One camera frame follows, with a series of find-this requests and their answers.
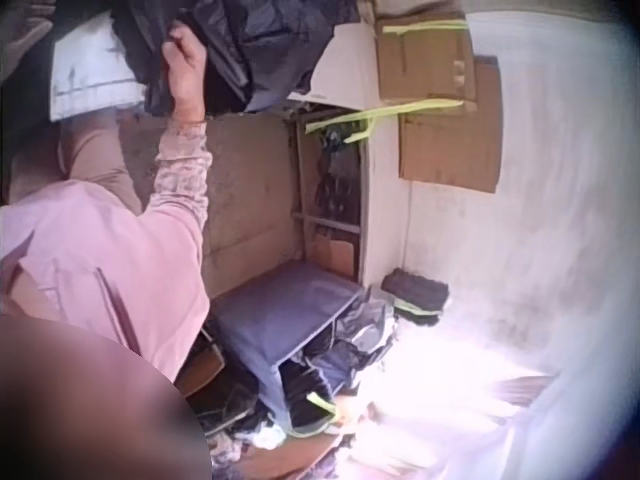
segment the patterned sleeve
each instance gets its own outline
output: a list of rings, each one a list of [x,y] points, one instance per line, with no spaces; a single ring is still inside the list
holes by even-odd
[[[160,139],[158,174],[149,209],[171,204],[192,213],[200,230],[207,220],[207,171],[211,153],[206,147],[206,123],[169,122]]]

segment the hand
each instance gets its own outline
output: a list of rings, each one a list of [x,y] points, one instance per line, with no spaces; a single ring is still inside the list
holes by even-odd
[[[176,22],[169,36],[173,41],[162,45],[162,53],[169,64],[169,89],[175,101],[172,118],[183,123],[203,122],[207,51],[183,23]]]

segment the black plastic bag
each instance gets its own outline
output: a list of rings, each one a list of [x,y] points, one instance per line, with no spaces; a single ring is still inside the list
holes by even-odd
[[[334,27],[358,21],[355,0],[118,0],[112,12],[127,63],[149,87],[146,109],[161,116],[173,110],[158,65],[175,19],[207,48],[208,114],[261,111],[307,92]]]

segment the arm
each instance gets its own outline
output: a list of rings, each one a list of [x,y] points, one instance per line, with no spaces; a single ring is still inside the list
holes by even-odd
[[[185,25],[176,25],[170,35],[173,41],[165,43],[162,50],[169,65],[175,109],[160,140],[155,193],[147,211],[178,207],[188,212],[202,230],[207,219],[206,180],[211,166],[204,122],[206,51]]]
[[[211,154],[205,145],[204,123],[170,121],[160,140],[158,174],[148,210],[177,206],[187,210],[202,230],[207,220],[207,171]]]

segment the white paper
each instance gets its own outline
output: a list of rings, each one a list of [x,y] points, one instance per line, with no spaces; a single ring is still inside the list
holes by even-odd
[[[56,42],[51,72],[52,121],[111,106],[144,101],[146,87],[135,80],[110,12],[80,25]]]

